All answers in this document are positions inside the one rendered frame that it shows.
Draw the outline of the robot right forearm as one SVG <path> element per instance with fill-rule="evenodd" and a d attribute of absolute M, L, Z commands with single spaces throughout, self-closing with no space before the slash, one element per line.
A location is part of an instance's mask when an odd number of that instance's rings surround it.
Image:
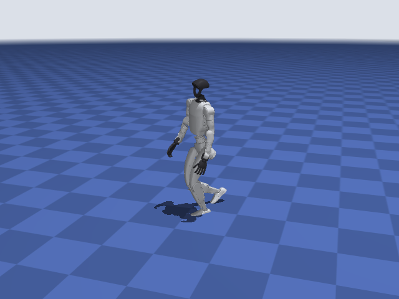
<path fill-rule="evenodd" d="M 178 133 L 178 136 L 177 136 L 177 137 L 180 138 L 180 140 L 179 140 L 178 143 L 181 143 L 181 142 L 183 141 L 183 138 L 185 137 L 185 134 L 186 134 L 186 131 L 187 131 L 187 130 L 188 130 L 188 126 L 186 126 L 185 124 L 182 123 L 181 129 L 180 129 L 180 131 L 179 131 L 179 133 Z M 176 138 L 177 138 L 177 137 L 176 137 Z"/>

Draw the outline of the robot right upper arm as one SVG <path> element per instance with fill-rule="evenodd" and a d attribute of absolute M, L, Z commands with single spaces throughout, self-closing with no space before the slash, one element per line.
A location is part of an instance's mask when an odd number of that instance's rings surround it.
<path fill-rule="evenodd" d="M 185 125 L 187 125 L 187 126 L 190 125 L 190 121 L 189 121 L 189 104 L 190 104 L 190 101 L 191 101 L 192 99 L 193 99 L 193 98 L 190 98 L 190 99 L 187 99 L 187 101 L 186 101 L 186 117 L 185 117 L 184 120 L 183 120 L 183 124 L 185 124 Z"/>

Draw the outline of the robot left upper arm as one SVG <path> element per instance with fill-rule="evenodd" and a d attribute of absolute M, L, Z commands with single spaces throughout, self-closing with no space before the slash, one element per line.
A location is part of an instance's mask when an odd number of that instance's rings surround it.
<path fill-rule="evenodd" d="M 208 131 L 212 131 L 214 134 L 214 108 L 209 106 L 209 105 L 205 105 L 203 106 L 203 113 L 206 117 L 206 125 L 208 126 L 208 130 L 205 131 L 204 135 L 206 137 L 206 133 Z"/>

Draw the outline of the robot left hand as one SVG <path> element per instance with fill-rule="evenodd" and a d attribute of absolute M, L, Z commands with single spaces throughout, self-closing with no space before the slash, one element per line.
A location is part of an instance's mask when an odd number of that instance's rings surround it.
<path fill-rule="evenodd" d="M 208 161 L 208 159 L 204 159 L 203 158 L 203 156 L 204 156 L 204 153 L 202 154 L 202 157 L 201 157 L 201 161 L 199 161 L 199 163 L 198 164 L 196 164 L 193 168 L 195 168 L 196 166 L 198 166 L 198 168 L 197 168 L 197 170 L 195 171 L 195 173 L 198 171 L 198 173 L 197 174 L 199 174 L 199 175 L 204 175 L 204 173 L 205 173 L 205 171 L 206 171 L 206 167 L 207 167 L 207 161 Z M 204 171 L 203 171 L 203 169 L 204 169 Z M 201 171 L 201 172 L 200 172 Z"/>

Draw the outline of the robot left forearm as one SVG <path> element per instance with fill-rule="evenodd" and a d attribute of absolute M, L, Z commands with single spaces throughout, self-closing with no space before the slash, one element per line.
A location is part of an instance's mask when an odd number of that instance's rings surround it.
<path fill-rule="evenodd" d="M 209 158 L 209 154 L 211 153 L 211 148 L 212 148 L 212 144 L 214 141 L 214 135 L 212 131 L 208 131 L 206 133 L 206 137 L 207 139 L 205 139 L 205 148 L 204 148 L 204 159 L 208 159 Z"/>

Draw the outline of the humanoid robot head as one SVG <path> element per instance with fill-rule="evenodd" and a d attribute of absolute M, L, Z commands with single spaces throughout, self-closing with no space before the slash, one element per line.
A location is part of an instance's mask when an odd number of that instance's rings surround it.
<path fill-rule="evenodd" d="M 205 97 L 204 97 L 204 95 L 202 95 L 201 94 L 201 91 L 204 89 L 204 88 L 208 88 L 209 87 L 209 83 L 208 83 L 208 81 L 206 81 L 205 79 L 198 79 L 198 80 L 195 80 L 193 83 L 192 83 L 192 85 L 193 85 L 193 93 L 194 93 L 194 96 L 197 98 L 196 100 L 195 100 L 195 102 L 201 102 L 200 100 L 203 100 L 204 102 L 205 102 Z M 196 93 L 196 88 L 199 90 L 199 92 L 198 93 Z M 202 102 L 203 102 L 202 101 Z M 207 102 L 207 100 L 206 100 L 206 102 Z"/>

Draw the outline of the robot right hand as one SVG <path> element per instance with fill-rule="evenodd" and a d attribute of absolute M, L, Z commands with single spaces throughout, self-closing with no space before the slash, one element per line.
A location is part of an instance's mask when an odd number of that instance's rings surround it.
<path fill-rule="evenodd" d="M 172 154 L 173 150 L 175 149 L 176 145 L 179 145 L 179 143 L 178 143 L 179 140 L 180 140 L 180 138 L 177 137 L 177 138 L 174 140 L 174 143 L 171 144 L 170 147 L 168 148 L 167 155 L 168 155 L 169 157 L 172 157 L 171 154 Z"/>

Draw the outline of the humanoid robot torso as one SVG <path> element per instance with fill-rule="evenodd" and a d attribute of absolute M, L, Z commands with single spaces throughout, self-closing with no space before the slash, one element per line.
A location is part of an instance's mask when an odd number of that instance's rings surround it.
<path fill-rule="evenodd" d="M 195 97 L 190 101 L 189 104 L 189 121 L 190 121 L 190 131 L 192 134 L 196 135 L 194 138 L 196 139 L 195 149 L 197 153 L 202 150 L 205 146 L 205 136 L 204 133 L 208 130 L 208 126 L 206 125 L 206 117 L 203 113 L 203 106 L 211 104 L 209 102 L 205 102 L 200 100 L 201 102 L 195 102 L 197 98 Z M 203 102 L 202 102 L 203 101 Z"/>

